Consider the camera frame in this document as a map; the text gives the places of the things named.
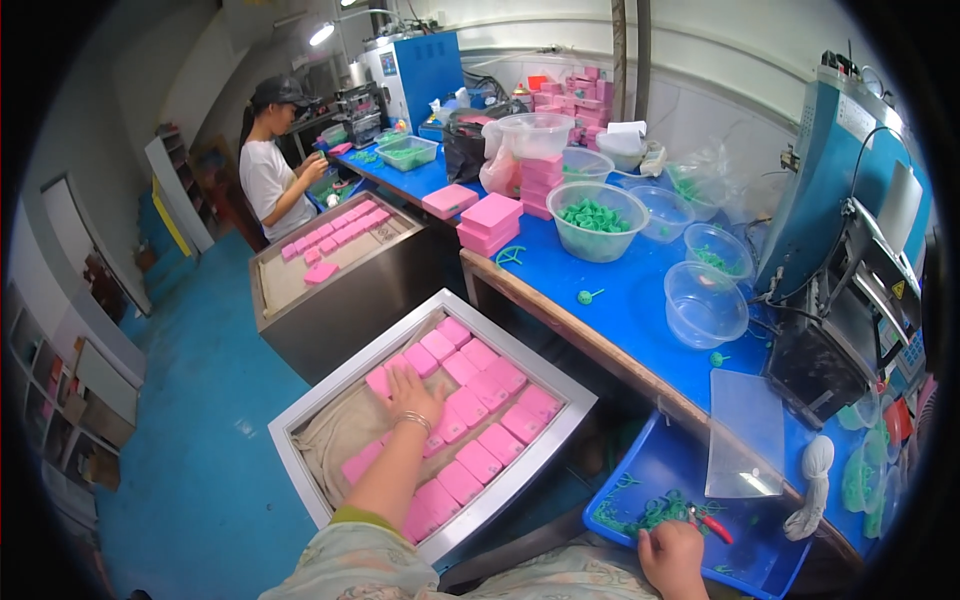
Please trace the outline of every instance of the bracelet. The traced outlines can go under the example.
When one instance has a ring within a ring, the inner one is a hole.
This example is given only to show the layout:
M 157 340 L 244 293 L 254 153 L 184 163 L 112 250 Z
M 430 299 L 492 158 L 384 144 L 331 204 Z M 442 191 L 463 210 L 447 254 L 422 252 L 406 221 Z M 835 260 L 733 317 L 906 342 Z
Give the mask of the bracelet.
M 401 422 L 402 420 L 411 420 L 415 423 L 419 423 L 420 425 L 423 426 L 424 429 L 426 429 L 427 436 L 429 436 L 430 432 L 433 430 L 433 426 L 430 424 L 430 421 L 427 420 L 426 417 L 424 417 L 420 413 L 415 413 L 414 411 L 403 411 L 402 413 L 397 415 L 396 418 L 394 419 L 394 427 L 396 427 L 396 424 Z

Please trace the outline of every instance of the red pliers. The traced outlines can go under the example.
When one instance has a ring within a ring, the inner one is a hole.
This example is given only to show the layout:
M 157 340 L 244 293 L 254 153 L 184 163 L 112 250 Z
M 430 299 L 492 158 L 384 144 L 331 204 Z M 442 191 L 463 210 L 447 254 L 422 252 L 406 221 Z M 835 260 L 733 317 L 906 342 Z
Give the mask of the red pliers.
M 698 518 L 704 522 L 704 525 L 706 525 L 710 531 L 720 536 L 721 540 L 725 541 L 726 543 L 733 543 L 733 536 L 730 535 L 730 532 L 727 531 L 726 527 L 718 523 L 712 516 L 707 516 L 702 513 L 697 514 L 697 508 L 695 506 L 691 506 L 686 517 L 687 522 L 689 522 L 694 528 L 697 528 Z

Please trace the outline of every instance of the hand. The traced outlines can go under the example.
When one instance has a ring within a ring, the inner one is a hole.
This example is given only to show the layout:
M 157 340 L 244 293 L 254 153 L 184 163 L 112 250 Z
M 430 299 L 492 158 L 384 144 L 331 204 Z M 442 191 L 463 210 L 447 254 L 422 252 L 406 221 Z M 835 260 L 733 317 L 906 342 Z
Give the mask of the hand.
M 442 381 L 430 395 L 413 367 L 391 367 L 387 370 L 387 380 L 392 396 L 376 396 L 390 411 L 391 420 L 403 411 L 413 411 L 427 419 L 431 427 L 437 426 L 444 411 L 445 385 Z
M 685 521 L 664 521 L 647 533 L 639 531 L 637 554 L 650 585 L 664 600 L 706 599 L 700 575 L 704 537 Z
M 316 183 L 319 181 L 326 173 L 326 169 L 329 166 L 326 162 L 326 158 L 314 158 L 310 160 L 309 158 L 303 162 L 305 168 L 303 169 L 303 175 L 301 177 L 306 178 L 310 183 Z

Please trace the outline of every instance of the white shelving unit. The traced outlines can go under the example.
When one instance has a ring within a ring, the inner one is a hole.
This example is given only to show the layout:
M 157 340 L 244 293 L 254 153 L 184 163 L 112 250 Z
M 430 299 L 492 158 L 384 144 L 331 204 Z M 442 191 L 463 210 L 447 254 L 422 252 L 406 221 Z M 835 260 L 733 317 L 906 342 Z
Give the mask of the white shelving unit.
M 93 528 L 96 506 L 93 484 L 80 472 L 81 456 L 94 444 L 119 455 L 108 441 L 72 424 L 63 414 L 66 388 L 72 378 L 69 368 L 58 357 L 43 334 L 23 297 L 11 283 L 4 294 L 4 324 L 10 323 L 10 335 L 3 347 L 11 360 L 4 376 L 10 379 L 13 398 L 23 419 L 28 444 L 42 461 L 43 478 L 60 509 L 83 525 Z M 54 372 L 55 365 L 61 367 Z
M 159 131 L 144 148 L 168 209 L 176 213 L 194 246 L 206 252 L 217 237 L 216 206 L 204 197 L 200 183 L 190 170 L 180 130 Z

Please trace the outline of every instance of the blue workbench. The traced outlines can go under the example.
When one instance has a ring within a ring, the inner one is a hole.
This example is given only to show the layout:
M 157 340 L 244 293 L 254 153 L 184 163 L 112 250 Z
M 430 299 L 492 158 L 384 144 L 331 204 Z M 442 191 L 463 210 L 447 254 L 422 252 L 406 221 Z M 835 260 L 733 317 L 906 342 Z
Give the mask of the blue workbench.
M 366 149 L 367 152 L 372 153 L 372 148 Z M 438 149 L 437 160 L 406 173 L 384 165 L 382 161 L 378 163 L 382 166 L 374 167 L 356 160 L 356 151 L 350 151 L 340 159 L 365 177 L 394 188 L 401 196 L 413 197 L 418 204 L 427 194 L 447 186 L 442 149 L 442 146 Z M 627 188 L 650 184 L 673 189 L 665 174 L 655 180 L 644 181 L 626 180 L 613 174 L 608 178 L 608 183 Z M 487 195 L 479 183 L 471 183 L 467 187 L 478 192 L 481 198 Z M 730 228 L 722 212 L 717 214 L 713 222 Z M 708 357 L 714 350 L 695 350 L 683 345 L 666 324 L 663 277 L 667 269 L 684 260 L 682 236 L 672 244 L 664 245 L 638 235 L 620 259 L 597 264 L 567 253 L 560 244 L 553 222 L 523 215 L 520 217 L 520 235 L 509 245 L 523 246 L 527 250 L 520 254 L 522 265 L 504 263 L 507 271 L 626 351 L 705 412 L 710 412 L 709 372 L 712 366 Z M 581 290 L 592 293 L 599 289 L 605 291 L 594 298 L 592 304 L 584 306 L 576 301 L 577 293 Z M 751 295 L 749 290 L 742 289 L 745 296 Z M 752 315 L 764 318 L 764 315 L 757 314 L 757 310 L 752 307 Z M 756 336 L 748 332 L 740 339 L 716 348 L 724 356 L 730 356 L 723 369 L 760 374 L 768 351 L 765 330 L 753 324 L 750 330 Z M 790 485 L 800 493 L 805 493 L 807 482 L 801 472 L 801 459 L 806 445 L 816 434 L 785 408 L 783 423 L 784 476 Z M 840 427 L 837 418 L 833 418 L 821 433 L 830 437 L 836 448 L 833 467 L 829 472 L 826 519 L 861 556 L 866 557 L 876 541 L 862 535 L 863 513 L 845 510 L 841 500 L 844 465 L 862 443 L 866 430 L 847 431 Z

